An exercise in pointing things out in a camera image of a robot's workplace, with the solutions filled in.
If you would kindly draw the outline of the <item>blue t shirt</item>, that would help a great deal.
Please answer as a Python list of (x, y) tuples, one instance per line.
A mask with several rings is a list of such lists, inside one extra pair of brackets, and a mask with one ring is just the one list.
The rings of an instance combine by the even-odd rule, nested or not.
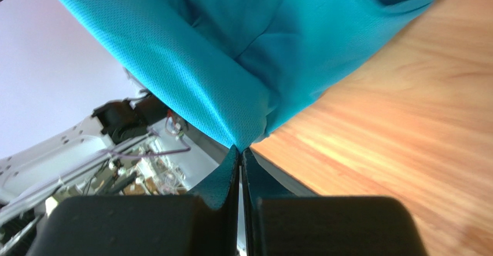
[(264, 139), (435, 0), (59, 0), (157, 98), (217, 142)]

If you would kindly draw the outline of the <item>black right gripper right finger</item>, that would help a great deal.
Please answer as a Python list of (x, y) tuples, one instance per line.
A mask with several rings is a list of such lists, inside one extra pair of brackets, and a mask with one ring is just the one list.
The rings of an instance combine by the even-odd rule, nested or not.
[(298, 196), (242, 153), (248, 255), (426, 255), (405, 206), (387, 196)]

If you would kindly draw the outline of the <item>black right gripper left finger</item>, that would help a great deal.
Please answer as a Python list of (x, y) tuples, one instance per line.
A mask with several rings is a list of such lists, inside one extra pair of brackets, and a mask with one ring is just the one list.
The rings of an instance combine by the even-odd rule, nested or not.
[(29, 255), (235, 255), (240, 153), (184, 195), (77, 196), (59, 204)]

